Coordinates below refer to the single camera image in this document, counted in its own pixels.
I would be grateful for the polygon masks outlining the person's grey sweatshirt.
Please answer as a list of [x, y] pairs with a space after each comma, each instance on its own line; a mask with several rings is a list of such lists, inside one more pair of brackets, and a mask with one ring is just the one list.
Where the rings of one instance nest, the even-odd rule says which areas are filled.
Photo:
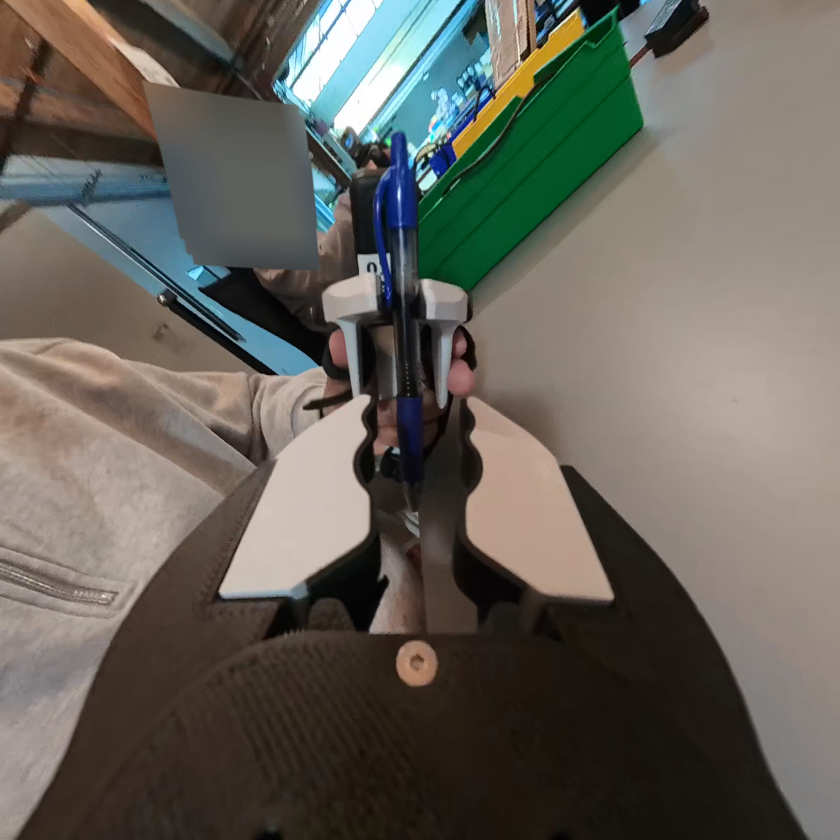
[[4, 471], [29, 483], [2, 488], [2, 838], [44, 793], [141, 587], [251, 470], [82, 455]]

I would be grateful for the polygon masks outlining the green plastic bin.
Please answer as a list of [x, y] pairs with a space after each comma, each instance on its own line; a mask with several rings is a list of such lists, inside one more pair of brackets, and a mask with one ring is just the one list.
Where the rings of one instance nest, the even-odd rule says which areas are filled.
[[613, 10], [539, 70], [422, 199], [420, 277], [475, 288], [643, 126]]

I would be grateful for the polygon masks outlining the person's left hand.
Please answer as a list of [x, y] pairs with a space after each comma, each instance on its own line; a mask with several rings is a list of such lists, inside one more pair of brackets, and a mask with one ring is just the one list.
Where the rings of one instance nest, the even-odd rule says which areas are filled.
[[[459, 327], [454, 334], [453, 350], [448, 371], [447, 388], [451, 397], [464, 397], [472, 393], [475, 386], [476, 368], [475, 342], [465, 327]], [[322, 398], [330, 404], [322, 409], [325, 417], [338, 409], [344, 401], [344, 394], [351, 394], [351, 385], [340, 377], [349, 367], [345, 340], [340, 330], [329, 336], [327, 354], [322, 367], [327, 375]], [[377, 437], [374, 454], [384, 455], [389, 448], [398, 448], [396, 401], [379, 401], [376, 405]], [[435, 446], [448, 420], [449, 408], [437, 403], [434, 390], [423, 392], [423, 446], [430, 450]]]

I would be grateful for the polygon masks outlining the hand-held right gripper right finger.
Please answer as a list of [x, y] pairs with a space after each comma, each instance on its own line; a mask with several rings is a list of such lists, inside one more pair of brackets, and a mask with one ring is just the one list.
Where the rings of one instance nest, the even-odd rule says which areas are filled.
[[561, 467], [538, 439], [476, 397], [459, 409], [465, 507], [455, 579], [474, 603], [613, 603]]

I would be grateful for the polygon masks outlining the black office chair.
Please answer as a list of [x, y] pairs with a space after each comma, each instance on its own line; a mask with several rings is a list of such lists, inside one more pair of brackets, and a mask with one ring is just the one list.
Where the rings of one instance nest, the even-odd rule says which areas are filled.
[[230, 268], [218, 277], [204, 270], [210, 282], [199, 287], [202, 294], [244, 320], [286, 341], [320, 365], [327, 336], [310, 329], [299, 317], [264, 288], [251, 268]]

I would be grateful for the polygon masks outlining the yellow plastic bin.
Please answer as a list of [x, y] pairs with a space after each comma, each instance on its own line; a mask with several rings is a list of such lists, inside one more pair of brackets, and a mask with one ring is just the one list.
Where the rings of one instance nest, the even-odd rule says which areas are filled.
[[466, 127], [453, 137], [451, 145], [455, 157], [457, 159], [461, 158], [509, 104], [524, 99], [532, 89], [538, 71], [582, 37], [584, 33], [584, 18], [577, 8], [554, 28], [545, 44], [538, 47], [522, 62], [501, 88], [490, 97], [488, 103], [482, 106], [477, 115], [467, 122]]

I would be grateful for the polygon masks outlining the blue ballpoint pen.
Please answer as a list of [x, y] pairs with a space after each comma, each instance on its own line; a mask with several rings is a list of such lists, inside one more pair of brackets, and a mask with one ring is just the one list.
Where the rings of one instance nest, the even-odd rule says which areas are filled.
[[391, 165], [373, 201], [374, 240], [383, 300], [394, 334], [395, 411], [399, 475], [406, 505], [419, 510], [424, 480], [424, 407], [419, 339], [417, 185], [404, 133], [392, 136]]

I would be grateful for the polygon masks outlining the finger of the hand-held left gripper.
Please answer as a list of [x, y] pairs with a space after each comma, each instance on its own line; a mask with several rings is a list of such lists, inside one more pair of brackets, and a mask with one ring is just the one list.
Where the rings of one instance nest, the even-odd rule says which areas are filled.
[[324, 318], [343, 335], [350, 387], [359, 397], [375, 378], [379, 351], [376, 330], [384, 326], [384, 298], [378, 277], [351, 277], [322, 294]]
[[419, 281], [419, 374], [422, 408], [447, 408], [460, 394], [461, 372], [475, 368], [473, 345], [464, 327], [470, 315], [467, 292], [443, 281]]

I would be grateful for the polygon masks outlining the person's left forearm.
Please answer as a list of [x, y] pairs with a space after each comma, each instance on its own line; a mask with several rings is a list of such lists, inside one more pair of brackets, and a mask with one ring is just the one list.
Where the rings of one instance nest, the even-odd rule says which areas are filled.
[[45, 434], [57, 455], [114, 436], [209, 486], [278, 456], [318, 420], [321, 368], [291, 376], [173, 372], [70, 339], [2, 341], [2, 422]]

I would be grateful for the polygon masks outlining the light grey desk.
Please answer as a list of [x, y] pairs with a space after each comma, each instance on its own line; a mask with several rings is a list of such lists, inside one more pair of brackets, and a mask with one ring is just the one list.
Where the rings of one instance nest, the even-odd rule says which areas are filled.
[[644, 128], [480, 282], [477, 394], [679, 578], [838, 838], [838, 2], [706, 2]]

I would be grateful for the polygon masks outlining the small black device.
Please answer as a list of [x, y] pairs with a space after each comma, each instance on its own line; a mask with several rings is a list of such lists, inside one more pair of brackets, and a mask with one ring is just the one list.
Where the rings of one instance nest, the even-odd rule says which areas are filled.
[[674, 52], [709, 19], [700, 1], [665, 1], [645, 33], [645, 45], [655, 58]]

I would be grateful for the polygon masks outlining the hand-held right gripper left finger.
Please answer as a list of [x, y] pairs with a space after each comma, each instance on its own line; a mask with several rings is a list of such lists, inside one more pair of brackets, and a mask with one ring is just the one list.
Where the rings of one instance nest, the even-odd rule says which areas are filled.
[[285, 447], [219, 585], [224, 601], [300, 601], [372, 532], [371, 497], [359, 458], [375, 404], [353, 398]]

